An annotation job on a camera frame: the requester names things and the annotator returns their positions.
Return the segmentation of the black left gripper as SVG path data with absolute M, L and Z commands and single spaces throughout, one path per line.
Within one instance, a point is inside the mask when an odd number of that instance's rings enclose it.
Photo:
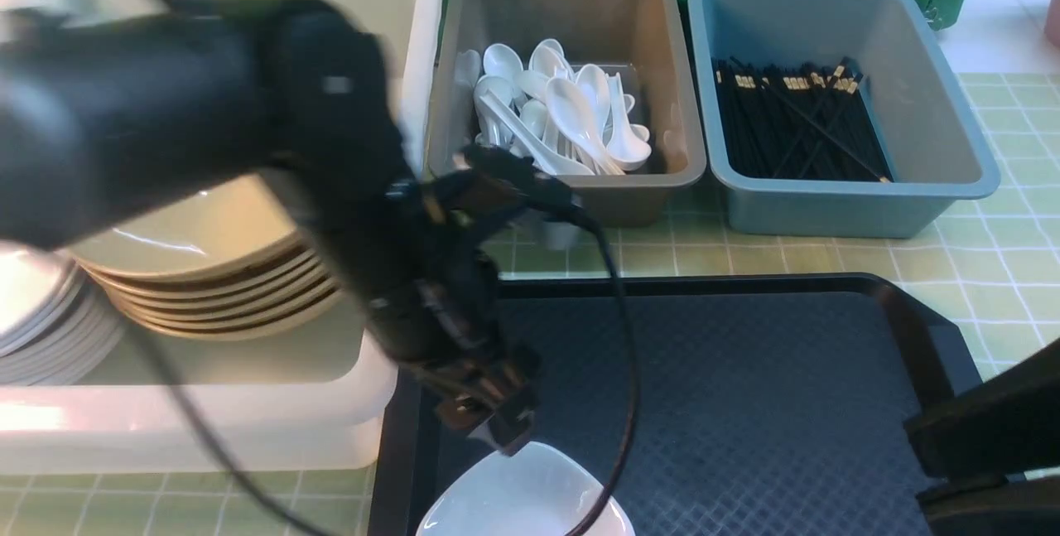
M 379 347 L 439 397 L 450 431 L 514 455 L 532 435 L 542 359 L 504 333 L 499 267 L 482 244 L 532 211 L 565 222 L 572 187 L 530 159 L 469 146 L 450 173 L 388 194 L 412 246 L 412 278 L 368 304 Z

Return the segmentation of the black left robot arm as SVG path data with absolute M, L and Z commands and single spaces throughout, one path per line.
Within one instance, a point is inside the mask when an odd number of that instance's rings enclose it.
M 514 455 L 538 356 L 504 339 L 479 249 L 527 208 L 576 210 L 526 157 L 471 143 L 420 180 L 372 34 L 322 0 L 166 0 L 67 26 L 12 13 L 2 44 L 2 238 L 56 250 L 257 173 L 450 430 Z

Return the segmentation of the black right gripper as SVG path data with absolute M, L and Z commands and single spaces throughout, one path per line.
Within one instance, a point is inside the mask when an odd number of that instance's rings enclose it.
M 920 492 L 935 535 L 1056 535 L 1059 480 L 1018 480 L 1059 464 L 1059 345 L 908 419 L 923 472 Z

